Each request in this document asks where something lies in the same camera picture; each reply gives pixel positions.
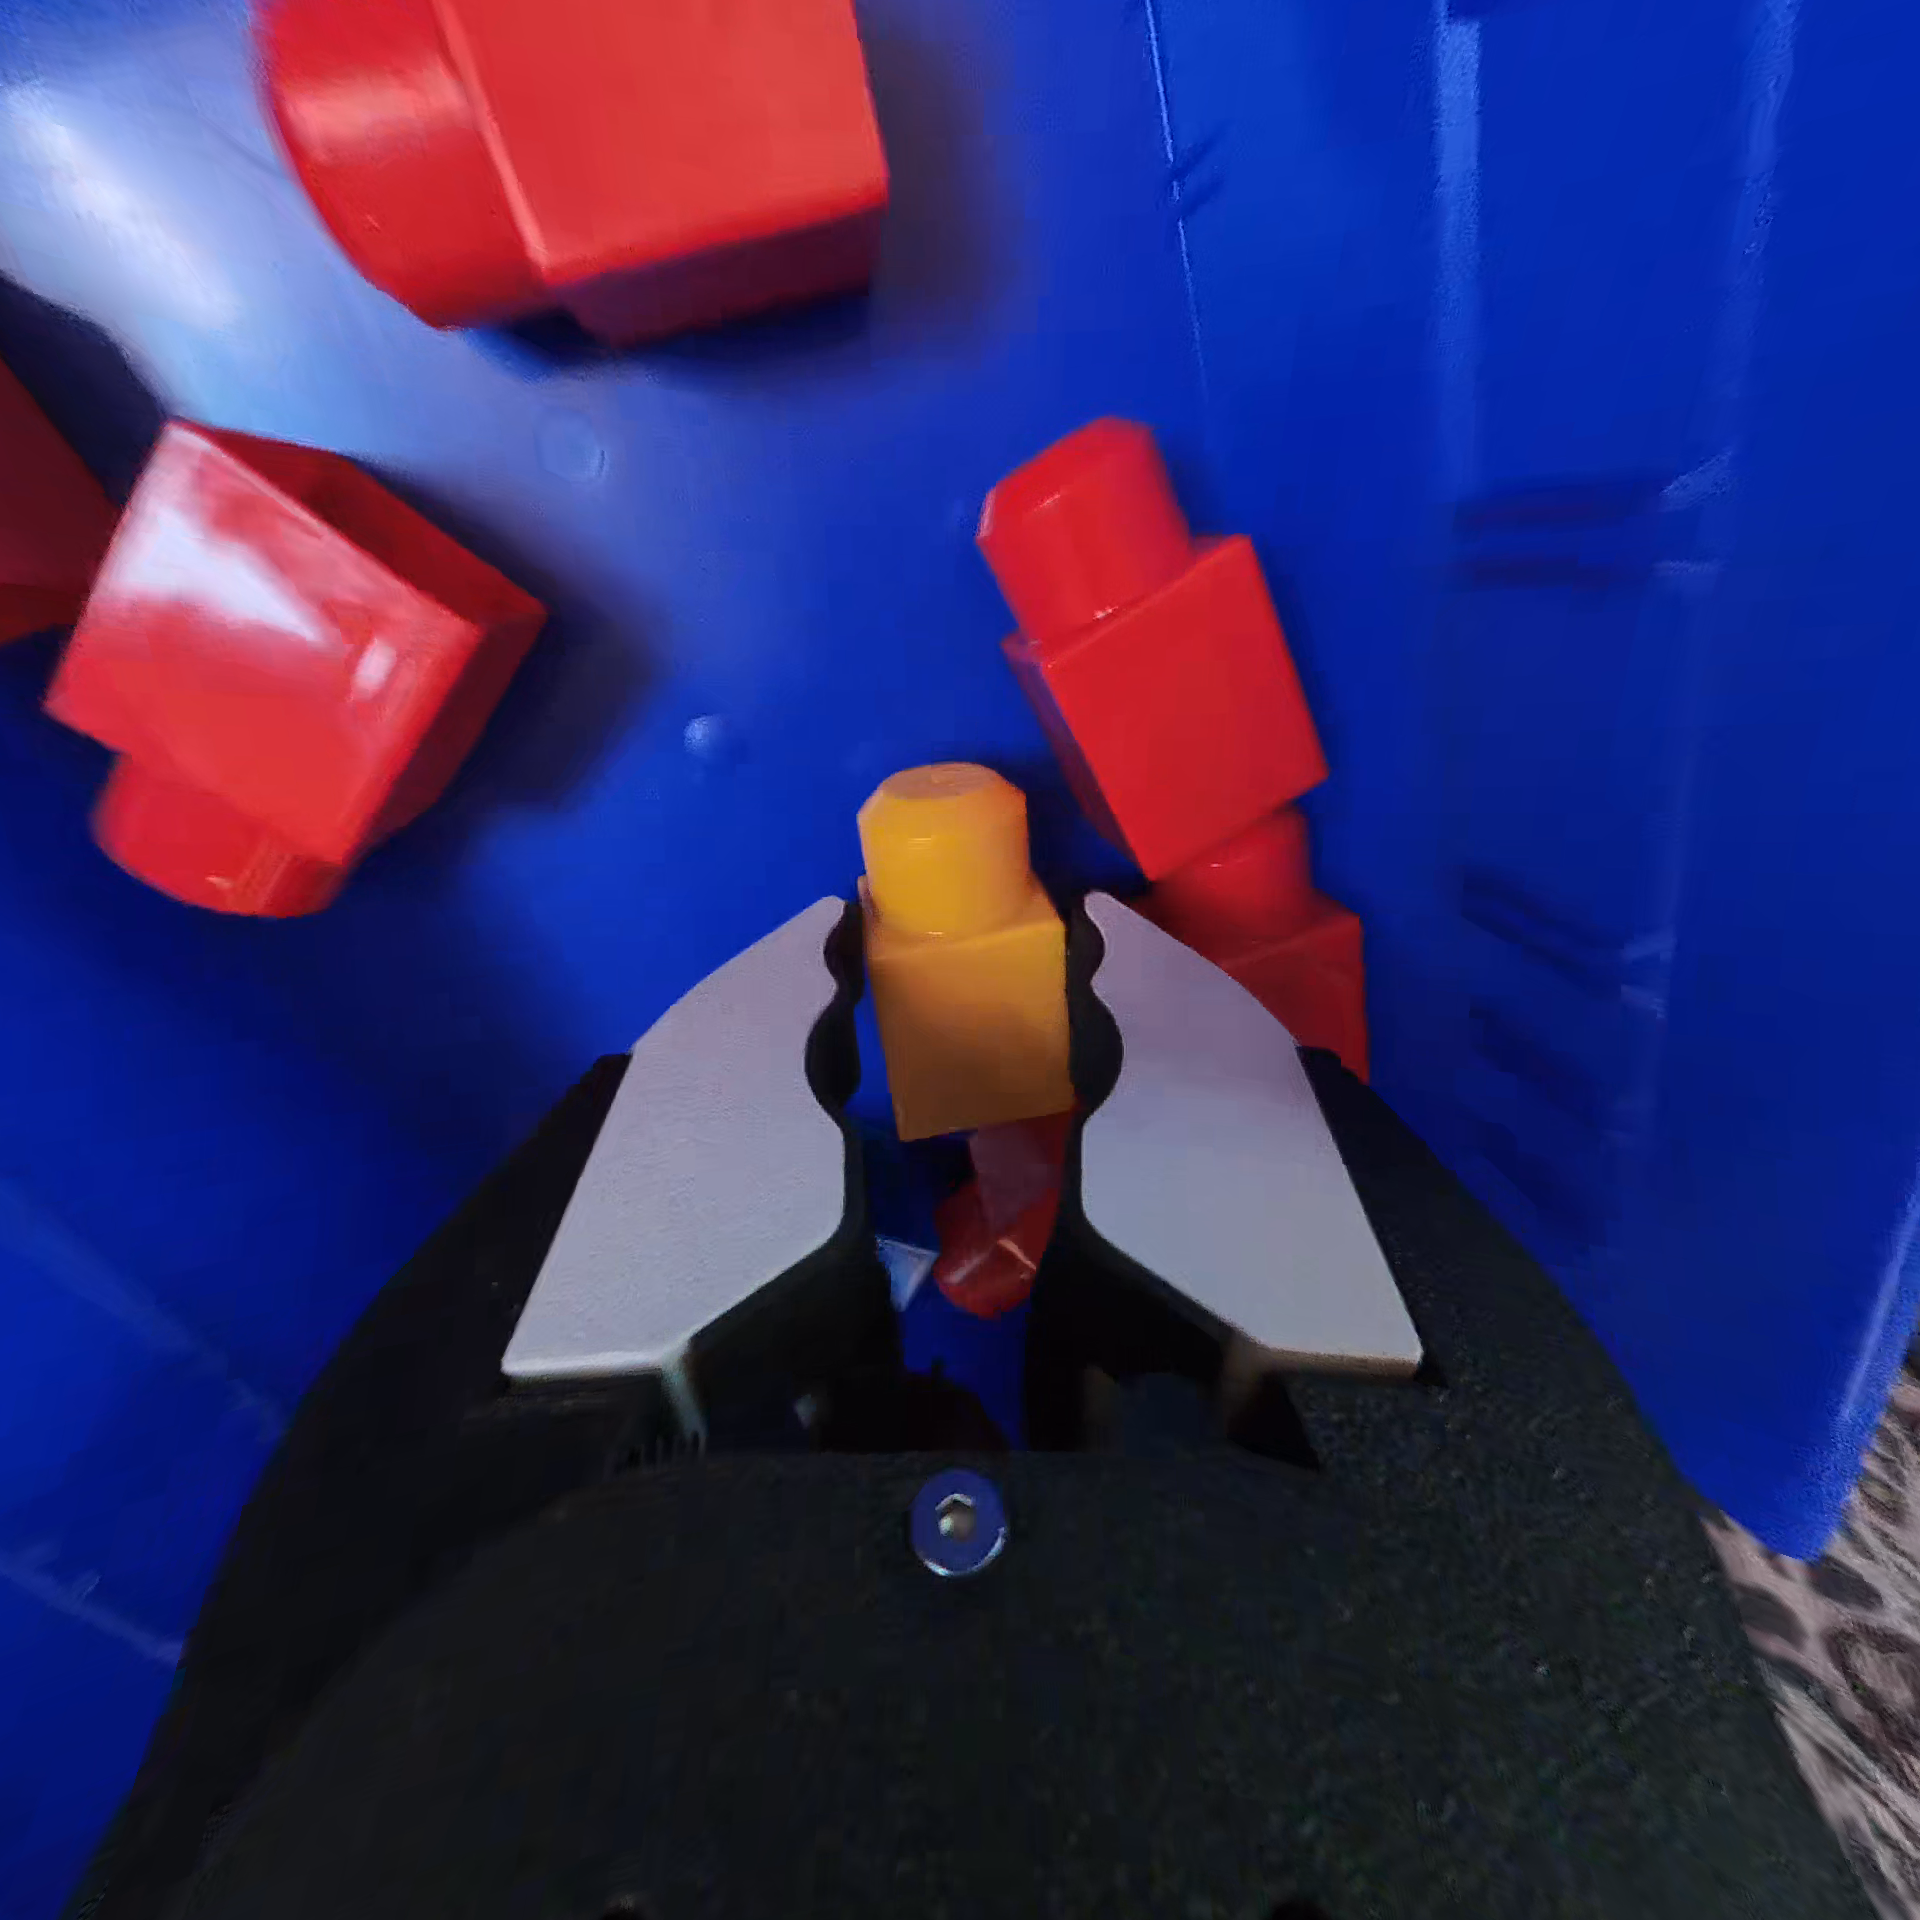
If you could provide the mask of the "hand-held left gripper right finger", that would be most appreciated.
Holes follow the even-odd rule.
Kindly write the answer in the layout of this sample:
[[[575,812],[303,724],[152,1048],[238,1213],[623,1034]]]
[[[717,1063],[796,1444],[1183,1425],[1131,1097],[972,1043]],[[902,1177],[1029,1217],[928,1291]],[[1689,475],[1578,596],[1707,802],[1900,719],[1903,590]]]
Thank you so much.
[[[1423,1340],[1289,1030],[1116,896],[1067,924],[1077,1114],[1023,1343],[1023,1435],[1091,1449],[1089,1378],[1203,1444],[1310,1449],[1294,1377],[1411,1381]]]

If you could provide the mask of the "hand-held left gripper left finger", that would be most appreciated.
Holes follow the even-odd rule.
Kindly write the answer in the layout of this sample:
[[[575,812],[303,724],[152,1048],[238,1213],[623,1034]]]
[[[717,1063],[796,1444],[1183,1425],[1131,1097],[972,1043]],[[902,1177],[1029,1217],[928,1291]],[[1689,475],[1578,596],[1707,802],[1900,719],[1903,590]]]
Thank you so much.
[[[717,1449],[899,1378],[847,1109],[862,940],[802,908],[629,1048],[500,1356],[519,1393],[635,1386]]]

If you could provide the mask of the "yellow mega block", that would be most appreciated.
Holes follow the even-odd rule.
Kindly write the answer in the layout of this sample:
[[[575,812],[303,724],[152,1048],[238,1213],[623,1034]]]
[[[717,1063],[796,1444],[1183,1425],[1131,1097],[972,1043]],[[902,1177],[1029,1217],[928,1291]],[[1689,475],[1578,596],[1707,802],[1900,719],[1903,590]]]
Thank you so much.
[[[975,763],[880,782],[855,817],[865,982],[903,1143],[1074,1106],[1065,924],[1025,796]]]

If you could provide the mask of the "blue plastic bin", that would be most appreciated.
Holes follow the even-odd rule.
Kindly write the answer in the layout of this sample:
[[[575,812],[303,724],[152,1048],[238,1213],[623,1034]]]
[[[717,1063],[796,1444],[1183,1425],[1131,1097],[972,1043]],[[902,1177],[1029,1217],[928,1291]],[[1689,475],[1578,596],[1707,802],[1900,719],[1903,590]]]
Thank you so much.
[[[227,1529],[581,1071],[918,760],[1134,890],[1000,655],[990,487],[1148,423],[1326,745],[1376,1080],[1706,1511],[1805,1562],[1915,1344],[1915,5],[859,5],[874,289],[435,333],[249,5],[4,5],[4,369],[122,504],[310,445],[543,602],[314,919],[163,899],[4,647],[4,1916],[88,1910]]]

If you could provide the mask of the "red mega block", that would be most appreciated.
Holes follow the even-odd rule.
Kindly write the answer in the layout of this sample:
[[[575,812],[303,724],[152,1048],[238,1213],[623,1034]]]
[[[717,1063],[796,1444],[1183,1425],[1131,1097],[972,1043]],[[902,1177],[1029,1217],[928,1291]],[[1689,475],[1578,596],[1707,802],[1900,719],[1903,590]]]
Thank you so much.
[[[108,753],[122,873],[303,919],[437,805],[546,620],[347,456],[173,419],[42,708]]]
[[[2,369],[2,644],[82,615],[115,531],[98,478]]]
[[[847,3],[273,3],[251,44],[319,222],[422,324],[631,349],[871,282]]]
[[[967,1137],[970,1173],[934,1211],[930,1280],[977,1322],[1025,1307],[1057,1220],[1074,1114],[1007,1120]]]
[[[1145,881],[1327,778],[1255,543],[1189,527],[1145,425],[1045,445],[990,489],[974,543],[1071,793]]]
[[[1134,908],[1229,975],[1296,1045],[1372,1079],[1364,929],[1316,887],[1301,807],[1153,881]]]

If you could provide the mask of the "person's leopard print clothing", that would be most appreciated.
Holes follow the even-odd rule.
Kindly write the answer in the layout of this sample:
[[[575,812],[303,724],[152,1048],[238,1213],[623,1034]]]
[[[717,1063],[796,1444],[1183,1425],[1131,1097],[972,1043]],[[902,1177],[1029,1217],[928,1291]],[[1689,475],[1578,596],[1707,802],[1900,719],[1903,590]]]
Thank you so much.
[[[1773,1712],[1880,1916],[1918,1914],[1918,1346],[1828,1546],[1765,1548],[1702,1517]]]

